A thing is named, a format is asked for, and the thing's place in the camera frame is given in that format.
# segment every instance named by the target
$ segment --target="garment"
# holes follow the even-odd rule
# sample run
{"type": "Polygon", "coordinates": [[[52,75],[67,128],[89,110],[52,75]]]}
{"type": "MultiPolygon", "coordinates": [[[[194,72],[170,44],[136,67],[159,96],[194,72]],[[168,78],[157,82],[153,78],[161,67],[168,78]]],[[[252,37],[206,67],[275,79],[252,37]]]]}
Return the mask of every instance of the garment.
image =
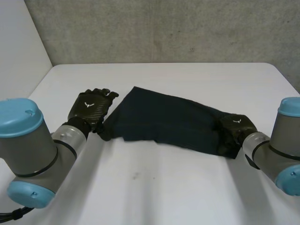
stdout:
{"type": "Polygon", "coordinates": [[[100,137],[109,141],[154,140],[212,155],[236,158],[240,145],[220,118],[230,115],[180,97],[134,87],[104,121],[100,137]]]}

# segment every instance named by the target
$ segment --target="navy fabric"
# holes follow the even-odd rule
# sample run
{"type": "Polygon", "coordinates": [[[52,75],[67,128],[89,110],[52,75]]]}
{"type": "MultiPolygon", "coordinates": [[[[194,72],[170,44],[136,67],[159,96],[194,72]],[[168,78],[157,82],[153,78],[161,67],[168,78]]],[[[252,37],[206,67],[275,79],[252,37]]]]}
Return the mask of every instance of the navy fabric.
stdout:
{"type": "Polygon", "coordinates": [[[105,141],[154,140],[212,155],[236,158],[240,146],[218,120],[229,113],[180,97],[134,87],[104,121],[105,141]]]}

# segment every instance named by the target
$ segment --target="black cable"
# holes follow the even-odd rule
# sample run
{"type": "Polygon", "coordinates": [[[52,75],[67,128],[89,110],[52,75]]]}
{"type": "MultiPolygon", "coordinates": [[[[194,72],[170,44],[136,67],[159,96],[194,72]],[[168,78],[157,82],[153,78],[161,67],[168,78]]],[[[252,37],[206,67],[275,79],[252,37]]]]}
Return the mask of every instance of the black cable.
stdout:
{"type": "Polygon", "coordinates": [[[22,218],[25,214],[32,211],[34,208],[24,207],[22,209],[14,210],[13,212],[9,213],[0,213],[0,224],[8,222],[10,220],[17,220],[22,218]]]}

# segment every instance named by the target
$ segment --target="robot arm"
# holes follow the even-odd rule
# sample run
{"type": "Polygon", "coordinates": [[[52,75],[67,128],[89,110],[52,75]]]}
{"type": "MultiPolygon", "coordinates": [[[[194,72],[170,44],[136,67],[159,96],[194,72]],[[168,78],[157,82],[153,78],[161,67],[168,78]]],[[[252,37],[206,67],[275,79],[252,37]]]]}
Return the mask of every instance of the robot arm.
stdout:
{"type": "Polygon", "coordinates": [[[229,115],[220,122],[252,167],[261,169],[286,194],[300,195],[300,97],[282,100],[271,138],[244,115],[229,115]]]}
{"type": "Polygon", "coordinates": [[[117,96],[108,89],[81,93],[68,121],[52,135],[33,101],[1,101],[0,157],[15,174],[8,196],[28,208],[46,207],[82,151],[89,132],[101,131],[108,108],[117,96]]]}

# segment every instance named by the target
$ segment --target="black glove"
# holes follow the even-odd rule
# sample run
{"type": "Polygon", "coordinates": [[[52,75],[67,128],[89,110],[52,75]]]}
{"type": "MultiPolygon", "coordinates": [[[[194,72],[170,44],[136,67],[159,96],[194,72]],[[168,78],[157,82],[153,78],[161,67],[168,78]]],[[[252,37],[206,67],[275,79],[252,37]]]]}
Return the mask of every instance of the black glove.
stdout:
{"type": "Polygon", "coordinates": [[[243,145],[245,138],[257,132],[255,125],[245,115],[230,114],[220,119],[224,134],[233,137],[240,146],[243,145]]]}
{"type": "Polygon", "coordinates": [[[93,133],[99,133],[103,129],[102,123],[109,107],[118,96],[116,92],[110,92],[108,89],[86,90],[77,97],[68,120],[81,118],[88,123],[93,133]]]}

